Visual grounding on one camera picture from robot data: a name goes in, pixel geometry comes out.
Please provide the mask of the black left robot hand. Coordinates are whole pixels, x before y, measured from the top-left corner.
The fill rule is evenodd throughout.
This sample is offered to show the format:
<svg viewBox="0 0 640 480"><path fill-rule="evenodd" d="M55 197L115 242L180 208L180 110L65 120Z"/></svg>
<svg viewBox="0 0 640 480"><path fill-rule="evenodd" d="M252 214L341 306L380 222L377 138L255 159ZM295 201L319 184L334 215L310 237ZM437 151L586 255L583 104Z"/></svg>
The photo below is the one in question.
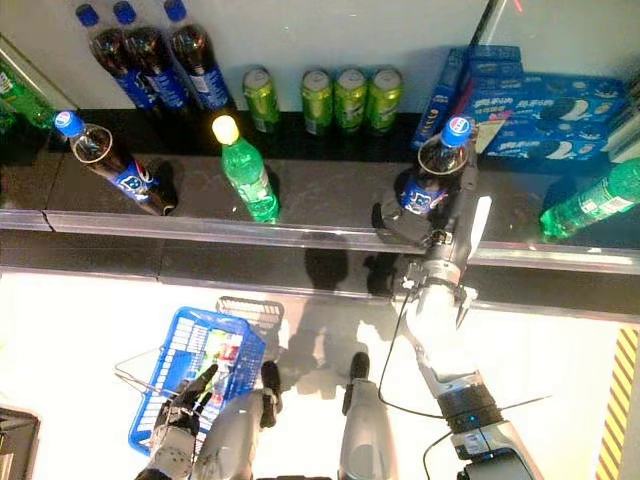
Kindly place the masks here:
<svg viewBox="0 0 640 480"><path fill-rule="evenodd" d="M196 379L187 382L177 396L162 404L151 436L152 452L167 443L166 437L171 428L179 433L185 433L187 438L192 440L191 451L195 450L194 444L200 429L200 416L212 397L209 384L217 371L218 365L212 363Z"/></svg>

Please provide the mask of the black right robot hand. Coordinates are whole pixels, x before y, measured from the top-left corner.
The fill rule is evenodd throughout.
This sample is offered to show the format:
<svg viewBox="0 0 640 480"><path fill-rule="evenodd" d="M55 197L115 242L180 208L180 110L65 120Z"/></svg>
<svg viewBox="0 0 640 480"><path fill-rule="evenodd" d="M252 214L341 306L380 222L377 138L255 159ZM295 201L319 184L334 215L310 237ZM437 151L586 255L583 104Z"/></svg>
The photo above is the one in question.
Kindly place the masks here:
<svg viewBox="0 0 640 480"><path fill-rule="evenodd" d="M435 140L419 150L403 189L375 205L376 224L393 241L421 250L427 262L461 269L477 251L492 207L478 185L475 145L448 149Z"/></svg>

